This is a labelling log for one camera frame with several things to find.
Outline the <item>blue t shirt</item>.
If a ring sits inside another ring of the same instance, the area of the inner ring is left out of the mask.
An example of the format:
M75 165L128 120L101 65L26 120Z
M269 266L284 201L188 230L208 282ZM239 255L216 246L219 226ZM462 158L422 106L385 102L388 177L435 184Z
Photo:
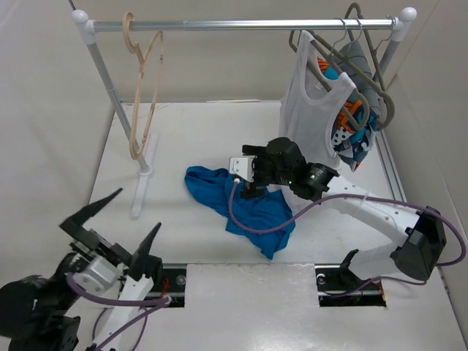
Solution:
M295 229L295 222L292 210L280 190L271 192L266 189L261 197L244 199L241 197L242 186L236 187L233 197L235 220L253 230L280 227L275 232L259 234L239 227L230 218L228 203L234 180L227 169L212 170L203 166L191 166L186 169L184 182L195 201L227 219L227 232L248 238L267 259L273 259L275 253L287 246L290 234Z

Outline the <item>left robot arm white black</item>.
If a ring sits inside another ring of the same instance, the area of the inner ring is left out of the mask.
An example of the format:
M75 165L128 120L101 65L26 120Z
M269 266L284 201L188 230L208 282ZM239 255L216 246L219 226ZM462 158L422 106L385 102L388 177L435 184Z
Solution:
M10 339L10 350L75 349L81 318L67 312L79 298L111 309L89 350L122 350L125 331L170 305L169 296L146 297L163 280L162 260L150 254L160 223L134 253L83 226L117 195L90 203L61 223L72 250L51 277L28 276L1 288L1 335Z

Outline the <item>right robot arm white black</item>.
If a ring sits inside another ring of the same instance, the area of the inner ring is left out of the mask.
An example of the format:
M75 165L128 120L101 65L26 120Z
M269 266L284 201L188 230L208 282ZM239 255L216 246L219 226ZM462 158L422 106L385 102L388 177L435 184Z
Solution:
M345 287L398 272L420 282L430 278L447 243L437 210L375 197L332 167L308 162L287 137L273 139L267 146L244 145L242 153L230 158L229 171L244 182L243 198L263 195L268 185L286 186L309 205L326 205L347 214L390 240L374 249L353 249L347 254L338 270Z

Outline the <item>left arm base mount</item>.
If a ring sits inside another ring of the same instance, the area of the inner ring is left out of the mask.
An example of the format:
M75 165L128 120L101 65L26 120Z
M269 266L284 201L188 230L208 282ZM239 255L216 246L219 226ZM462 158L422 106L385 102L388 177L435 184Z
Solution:
M147 294L147 299L170 296L170 308L184 308L186 290L186 270L187 265L164 264L162 270L162 280L154 285Z

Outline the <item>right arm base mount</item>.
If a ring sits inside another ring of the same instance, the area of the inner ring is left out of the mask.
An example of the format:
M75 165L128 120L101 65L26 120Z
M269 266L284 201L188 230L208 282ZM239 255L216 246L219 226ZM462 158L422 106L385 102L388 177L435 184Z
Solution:
M386 307L385 295L379 281L368 283L339 265L314 267L320 307Z

